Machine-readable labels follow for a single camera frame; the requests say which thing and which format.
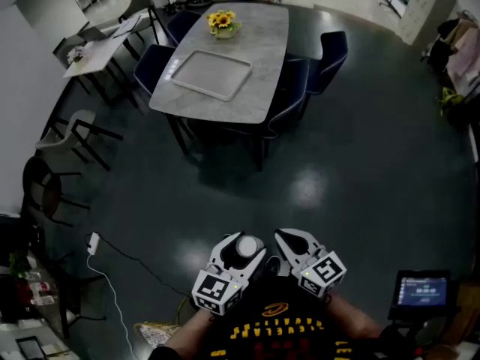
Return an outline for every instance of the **flower vase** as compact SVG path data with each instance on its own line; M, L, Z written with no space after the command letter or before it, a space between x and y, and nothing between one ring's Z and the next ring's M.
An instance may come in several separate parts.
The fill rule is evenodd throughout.
M215 37L217 40L220 39L231 39L235 36L235 33L242 27L240 22L233 22L230 28L219 28L215 32Z

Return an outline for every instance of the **white cable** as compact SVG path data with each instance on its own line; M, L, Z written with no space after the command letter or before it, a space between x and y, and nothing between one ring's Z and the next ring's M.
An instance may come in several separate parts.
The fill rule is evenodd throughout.
M116 293L115 290L113 289L113 285L112 285L112 283L110 283L110 279L108 278L108 276L107 276L106 274L104 274L103 272L97 271L96 269L94 269L94 268L92 268L92 267L90 266L90 264L89 264L90 257L92 257L92 255L88 255L87 266L88 266L93 272L97 272L98 274L105 276L106 281L108 281L108 284L110 285L110 288L112 288L112 291L113 291L113 302L115 303L115 306L117 307L118 312L120 313L120 323L123 325L123 328L124 328L124 330L125 330L125 338L127 339L128 346L130 347L130 353L132 354L132 356L133 356L136 360L138 360L138 358L135 356L134 348L132 347L132 344L131 344L130 340L128 339L128 329L127 329L125 323L123 322L122 310L120 309L119 305L117 304L117 293Z

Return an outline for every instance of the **gray marble table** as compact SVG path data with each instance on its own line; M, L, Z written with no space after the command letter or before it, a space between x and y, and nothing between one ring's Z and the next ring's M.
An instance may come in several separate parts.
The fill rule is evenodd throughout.
M210 34L206 15L230 9L236 14L234 20L243 26L234 38L217 40ZM174 116L213 122L263 122L284 63L287 37L288 10L285 7L237 2L212 5L173 53L151 96L150 108ZM194 50L220 53L252 64L250 76L232 100L218 100L168 80L172 66L180 65Z

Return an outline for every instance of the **white power adapter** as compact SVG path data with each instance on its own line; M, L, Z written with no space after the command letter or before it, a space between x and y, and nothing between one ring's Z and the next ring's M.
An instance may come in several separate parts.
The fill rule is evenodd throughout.
M99 241L100 241L100 236L98 235L98 233L93 232L91 234L90 242L88 243L90 247L87 248L88 253L91 254L92 256L94 256L95 252L97 252Z

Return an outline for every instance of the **bag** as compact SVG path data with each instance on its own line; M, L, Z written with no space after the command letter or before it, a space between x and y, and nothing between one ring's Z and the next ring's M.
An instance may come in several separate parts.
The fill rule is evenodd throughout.
M440 114L443 116L444 114L447 116L449 114L449 110L459 103L461 103L464 97L461 94L457 94L453 89L443 87L443 97L440 102Z

